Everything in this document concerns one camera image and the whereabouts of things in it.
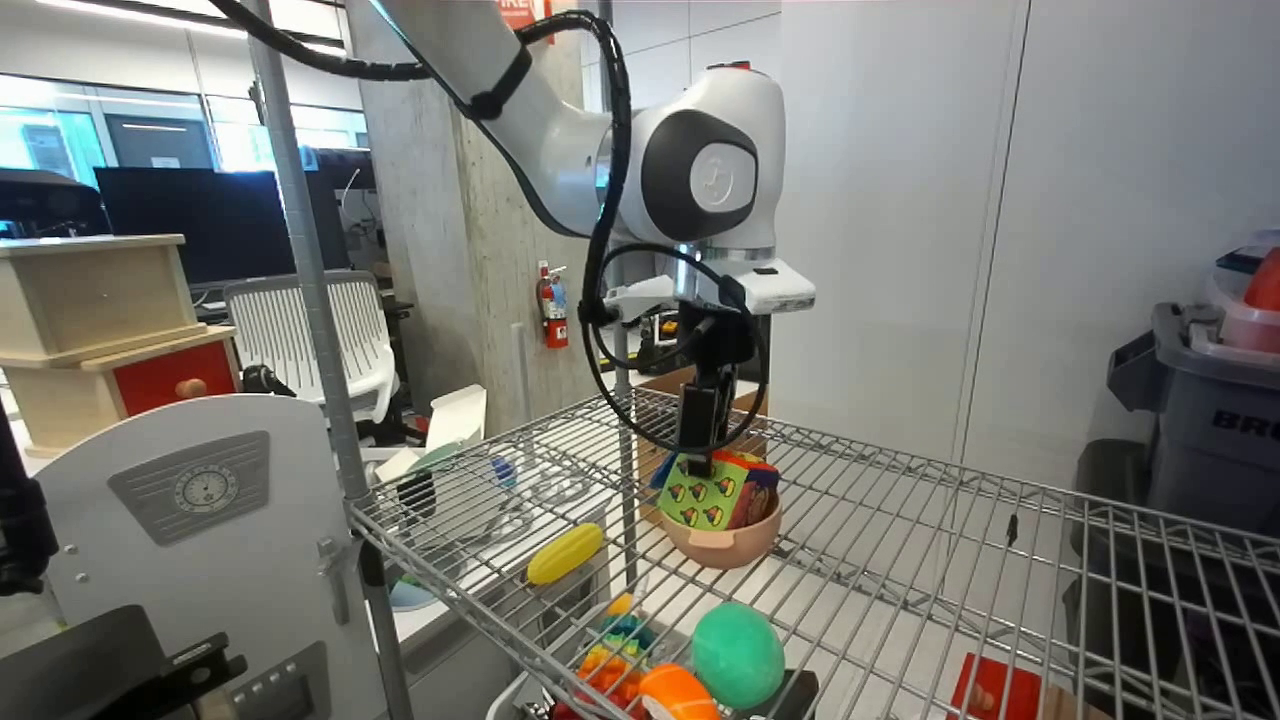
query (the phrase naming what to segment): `paper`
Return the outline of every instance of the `paper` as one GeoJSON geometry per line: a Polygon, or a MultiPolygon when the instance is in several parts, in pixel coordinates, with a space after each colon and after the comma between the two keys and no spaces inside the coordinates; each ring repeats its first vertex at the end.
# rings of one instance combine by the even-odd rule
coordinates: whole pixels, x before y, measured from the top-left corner
{"type": "Polygon", "coordinates": [[[484,404],[486,391],[480,383],[467,383],[461,391],[431,401],[431,431],[427,431],[427,457],[440,450],[467,450],[484,441],[484,404]]]}

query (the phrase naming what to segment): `shelf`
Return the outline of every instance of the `shelf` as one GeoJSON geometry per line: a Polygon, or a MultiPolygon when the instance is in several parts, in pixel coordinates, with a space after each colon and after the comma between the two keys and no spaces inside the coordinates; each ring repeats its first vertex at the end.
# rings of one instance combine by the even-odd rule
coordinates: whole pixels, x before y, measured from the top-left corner
{"type": "Polygon", "coordinates": [[[381,490],[350,519],[582,718],[626,718],[577,678],[626,587],[653,663],[687,660],[719,601],[753,603],[833,720],[946,718],[968,653],[1036,673],[1041,718],[1280,718],[1274,541],[777,421],[753,431],[785,474],[785,541],[741,571],[626,525],[634,454],[603,404],[447,461],[437,505],[381,490]],[[603,519],[608,552],[522,587],[528,556],[582,515],[603,519]]]}

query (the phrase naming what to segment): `toy food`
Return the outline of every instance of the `toy food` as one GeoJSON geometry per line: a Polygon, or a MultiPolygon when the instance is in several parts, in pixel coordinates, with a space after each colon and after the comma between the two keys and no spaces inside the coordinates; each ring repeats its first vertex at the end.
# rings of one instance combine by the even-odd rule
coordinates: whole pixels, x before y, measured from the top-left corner
{"type": "Polygon", "coordinates": [[[645,718],[645,710],[634,705],[645,668],[649,668],[649,648],[638,648],[638,640],[603,637],[577,663],[577,678],[595,691],[603,691],[610,705],[630,710],[630,718],[645,718]]]}
{"type": "Polygon", "coordinates": [[[599,525],[580,525],[549,541],[522,568],[532,587],[559,586],[569,571],[582,568],[603,547],[599,525]]]}
{"type": "Polygon", "coordinates": [[[710,476],[687,474],[684,457],[662,465],[657,510],[662,519],[728,531],[759,525],[777,505],[780,474],[742,454],[714,454],[710,476]]]}
{"type": "Polygon", "coordinates": [[[653,720],[719,720],[710,691],[681,663],[657,663],[645,673],[638,705],[653,720]]]}
{"type": "Polygon", "coordinates": [[[692,673],[728,710],[755,710],[785,685],[785,644],[748,603],[719,603],[692,630],[692,673]]]}
{"type": "Polygon", "coordinates": [[[630,592],[619,592],[619,596],[603,610],[603,615],[626,615],[630,610],[634,610],[630,592]]]}
{"type": "Polygon", "coordinates": [[[603,637],[634,640],[645,653],[653,644],[653,630],[638,615],[616,615],[603,625],[603,637]]]}

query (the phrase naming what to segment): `black cable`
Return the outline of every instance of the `black cable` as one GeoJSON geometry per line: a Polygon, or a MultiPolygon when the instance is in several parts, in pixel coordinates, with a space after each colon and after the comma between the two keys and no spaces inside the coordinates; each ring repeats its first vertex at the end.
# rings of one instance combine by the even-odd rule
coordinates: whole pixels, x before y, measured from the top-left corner
{"type": "Polygon", "coordinates": [[[219,10],[230,23],[240,23],[246,35],[256,35],[273,53],[293,58],[314,74],[350,75],[350,81],[431,81],[437,75],[427,63],[367,63],[367,59],[349,59],[349,58],[324,58],[324,53],[312,53],[309,43],[283,35],[278,29],[263,23],[240,0],[209,0],[209,5],[219,10]]]}
{"type": "MultiPolygon", "coordinates": [[[[695,258],[684,258],[681,249],[668,249],[668,246],[624,246],[624,249],[610,249],[603,258],[599,267],[608,267],[610,260],[619,258],[638,258],[638,251],[658,251],[658,258],[674,258],[681,264],[695,267],[700,278],[714,279],[719,285],[719,295],[741,311],[741,316],[753,316],[748,304],[741,299],[741,293],[731,293],[736,279],[719,278],[714,267],[706,267],[705,260],[695,258]]],[[[700,454],[700,450],[681,450],[674,441],[662,441],[662,435],[653,435],[645,431],[626,408],[619,408],[619,401],[603,387],[603,378],[595,372],[595,350],[591,350],[591,335],[586,335],[586,324],[580,324],[580,335],[582,335],[582,351],[586,351],[586,369],[591,369],[591,380],[595,380],[595,391],[603,397],[603,404],[616,413],[619,425],[626,425],[626,431],[645,435],[649,446],[662,450],[662,454],[700,454]]],[[[763,333],[753,328],[753,350],[759,356],[759,387],[755,387],[755,401],[748,408],[748,418],[724,435],[724,446],[736,446],[759,418],[763,408],[763,391],[769,391],[769,350],[763,350],[763,333]]]]}
{"type": "MultiPolygon", "coordinates": [[[[246,13],[243,5],[235,0],[209,0],[213,10],[219,10],[230,23],[240,23],[246,35],[256,35],[260,43],[276,50],[278,58],[293,58],[309,69],[319,69],[319,74],[330,74],[330,75],[350,75],[350,81],[440,81],[427,63],[427,58],[401,31],[401,23],[393,16],[383,16],[401,43],[417,58],[417,63],[362,63],[362,59],[339,59],[339,58],[324,58],[324,53],[312,53],[302,43],[295,43],[293,35],[276,31],[273,23],[263,23],[256,13],[246,13]]],[[[681,258],[684,264],[700,267],[706,279],[714,279],[724,288],[724,278],[714,278],[706,264],[668,249],[668,246],[626,246],[626,249],[616,249],[608,251],[608,241],[610,241],[610,223],[616,223],[616,211],[619,211],[619,195],[624,195],[624,182],[626,182],[626,164],[630,164],[630,86],[626,86],[626,59],[624,59],[624,50],[619,41],[610,35],[610,29],[591,16],[591,13],[557,13],[557,16],[542,16],[528,29],[521,29],[521,43],[534,43],[542,35],[557,35],[557,31],[591,31],[595,43],[599,43],[599,59],[608,69],[608,118],[610,118],[610,160],[608,160],[608,182],[603,182],[603,203],[599,203],[599,216],[595,216],[595,230],[591,230],[591,241],[586,241],[586,264],[582,264],[582,299],[580,299],[580,335],[582,335],[582,351],[586,351],[586,372],[595,380],[595,391],[608,401],[608,408],[619,418],[619,425],[626,425],[634,435],[658,446],[658,450],[673,450],[657,435],[649,435],[619,404],[616,397],[603,387],[599,372],[595,372],[595,341],[599,341],[599,328],[610,319],[610,311],[603,308],[603,267],[616,260],[616,258],[630,258],[630,251],[662,251],[662,258],[681,258]]],[[[769,350],[759,345],[759,333],[753,328],[753,345],[755,345],[755,356],[759,366],[769,369],[769,350]]],[[[742,425],[736,431],[728,431],[724,446],[741,441],[748,431],[748,425],[759,418],[759,404],[763,404],[763,387],[769,387],[769,372],[759,378],[759,391],[755,391],[755,404],[753,413],[742,418],[742,425]]]]}
{"type": "Polygon", "coordinates": [[[582,299],[580,299],[580,324],[603,324],[608,311],[603,311],[603,249],[610,241],[610,223],[616,223],[616,211],[619,211],[619,202],[624,202],[624,182],[626,182],[626,169],[630,169],[630,81],[626,81],[626,58],[619,50],[619,41],[610,35],[610,29],[591,16],[591,13],[557,13],[557,16],[542,16],[528,29],[521,29],[516,35],[522,43],[534,43],[542,35],[557,35],[557,31],[591,31],[595,43],[599,43],[599,69],[608,75],[608,131],[610,131],[610,158],[608,158],[608,186],[603,186],[603,203],[599,203],[599,216],[595,216],[595,230],[591,230],[591,246],[586,246],[586,264],[582,264],[582,299]]]}

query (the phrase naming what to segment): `red box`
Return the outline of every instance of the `red box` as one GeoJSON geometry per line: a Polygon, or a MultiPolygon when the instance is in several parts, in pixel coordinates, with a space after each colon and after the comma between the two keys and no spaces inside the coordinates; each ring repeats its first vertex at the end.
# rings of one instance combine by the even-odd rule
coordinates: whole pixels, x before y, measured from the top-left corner
{"type": "Polygon", "coordinates": [[[974,656],[965,656],[959,682],[951,689],[951,710],[974,720],[1036,720],[1041,678],[974,656]]]}

